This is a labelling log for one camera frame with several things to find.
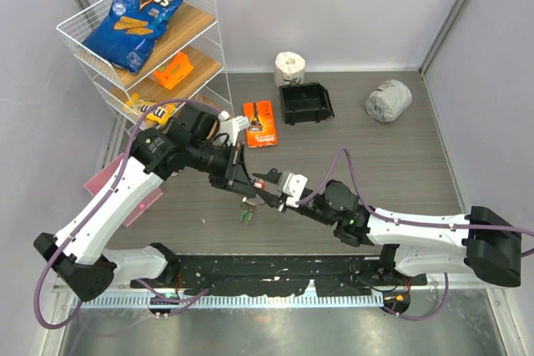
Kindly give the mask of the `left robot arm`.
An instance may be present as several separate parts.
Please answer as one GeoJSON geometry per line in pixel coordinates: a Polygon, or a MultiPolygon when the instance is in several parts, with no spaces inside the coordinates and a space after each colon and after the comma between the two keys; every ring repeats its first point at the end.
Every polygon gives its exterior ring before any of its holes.
{"type": "Polygon", "coordinates": [[[139,278],[162,288],[173,285],[179,261],[161,243],[127,250],[106,245],[152,192],[185,168],[207,173],[215,188],[254,197],[256,188],[238,140],[248,127],[245,116],[230,118],[203,106],[183,106],[162,128],[136,134],[118,168],[83,211],[57,233],[39,234],[34,247],[84,302],[112,284],[139,278]]]}

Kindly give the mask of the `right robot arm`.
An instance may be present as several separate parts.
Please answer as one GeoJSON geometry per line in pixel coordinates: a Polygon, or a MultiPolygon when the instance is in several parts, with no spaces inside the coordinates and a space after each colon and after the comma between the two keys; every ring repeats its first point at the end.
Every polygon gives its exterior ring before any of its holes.
{"type": "Polygon", "coordinates": [[[388,284],[420,274],[472,273],[489,284],[521,284],[521,234],[491,209],[474,206],[467,214],[425,216],[365,207],[341,181],[329,180],[318,193],[303,175],[257,173],[254,181],[276,185],[258,195],[281,212],[292,210],[334,229],[351,247],[380,246],[377,273],[388,284]]]}

